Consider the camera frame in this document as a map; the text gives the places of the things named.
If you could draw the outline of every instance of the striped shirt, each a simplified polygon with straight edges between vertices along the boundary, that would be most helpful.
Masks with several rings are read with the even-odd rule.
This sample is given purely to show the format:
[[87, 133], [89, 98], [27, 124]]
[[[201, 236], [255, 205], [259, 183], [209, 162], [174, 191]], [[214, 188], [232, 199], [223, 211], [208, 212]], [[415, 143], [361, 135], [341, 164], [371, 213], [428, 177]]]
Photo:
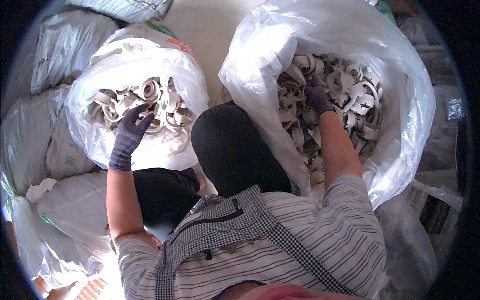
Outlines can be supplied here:
[[[286, 192], [262, 193], [268, 210], [345, 287], [372, 297], [385, 264], [384, 240], [365, 182], [354, 175], [338, 178], [323, 201]], [[325, 286], [296, 260], [266, 239], [234, 249], [212, 249], [212, 259], [197, 253], [173, 278], [175, 298], [211, 299], [246, 280], [296, 284], [312, 291]], [[117, 245], [126, 300], [154, 299], [158, 253], [146, 243], [126, 238]]]

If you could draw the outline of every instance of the woman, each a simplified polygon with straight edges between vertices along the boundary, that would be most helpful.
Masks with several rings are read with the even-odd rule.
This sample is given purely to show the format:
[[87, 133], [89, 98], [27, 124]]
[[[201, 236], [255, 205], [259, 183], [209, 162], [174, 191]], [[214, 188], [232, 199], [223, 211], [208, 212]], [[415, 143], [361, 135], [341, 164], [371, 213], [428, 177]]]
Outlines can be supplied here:
[[[205, 111], [192, 129], [193, 148], [218, 195], [198, 196], [191, 169], [132, 172], [131, 154], [152, 117], [136, 126], [145, 110], [139, 106], [122, 120], [108, 169], [107, 212], [127, 300], [373, 296], [384, 241], [360, 161], [321, 86], [309, 83], [305, 93], [319, 116], [323, 201], [294, 195], [233, 102]], [[144, 224], [164, 240], [162, 251]]]

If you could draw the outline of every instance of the gingham apron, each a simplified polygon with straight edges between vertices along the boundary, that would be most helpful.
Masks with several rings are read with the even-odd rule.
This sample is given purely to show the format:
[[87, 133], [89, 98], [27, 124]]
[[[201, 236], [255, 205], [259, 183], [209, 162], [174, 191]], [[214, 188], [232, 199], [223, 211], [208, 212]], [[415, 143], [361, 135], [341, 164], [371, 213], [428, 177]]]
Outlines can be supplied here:
[[208, 260], [212, 249], [257, 238], [268, 239], [282, 249], [329, 291], [355, 295], [268, 211], [261, 190], [255, 185], [230, 198], [205, 196], [190, 210], [163, 244], [162, 263], [156, 274], [156, 299], [174, 299], [175, 270], [193, 254], [202, 252]]

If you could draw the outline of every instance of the gray knit glove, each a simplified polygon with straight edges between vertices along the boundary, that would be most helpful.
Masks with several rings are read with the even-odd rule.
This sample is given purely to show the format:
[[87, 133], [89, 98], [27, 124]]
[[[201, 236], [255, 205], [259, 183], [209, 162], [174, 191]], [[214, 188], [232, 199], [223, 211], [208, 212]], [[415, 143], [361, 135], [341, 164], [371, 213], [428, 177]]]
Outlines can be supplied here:
[[145, 131], [155, 117], [154, 114], [149, 114], [140, 124], [135, 125], [135, 122], [140, 118], [139, 114], [147, 108], [148, 104], [146, 103], [137, 106], [120, 121], [110, 163], [108, 164], [110, 168], [120, 171], [130, 171], [132, 169], [132, 153], [142, 141]]
[[307, 95], [307, 103], [310, 104], [318, 116], [326, 111], [335, 111], [333, 104], [328, 101], [325, 90], [319, 81], [308, 81], [305, 87], [305, 94]]

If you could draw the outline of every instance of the white floor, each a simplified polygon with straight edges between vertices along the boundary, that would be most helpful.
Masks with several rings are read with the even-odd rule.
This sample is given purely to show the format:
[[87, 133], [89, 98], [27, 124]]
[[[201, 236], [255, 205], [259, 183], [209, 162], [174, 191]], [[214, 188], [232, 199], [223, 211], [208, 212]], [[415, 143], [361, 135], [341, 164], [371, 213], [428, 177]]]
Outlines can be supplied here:
[[197, 55], [207, 80], [209, 106], [220, 104], [218, 72], [228, 53], [237, 25], [264, 0], [174, 0], [165, 19], [178, 40]]

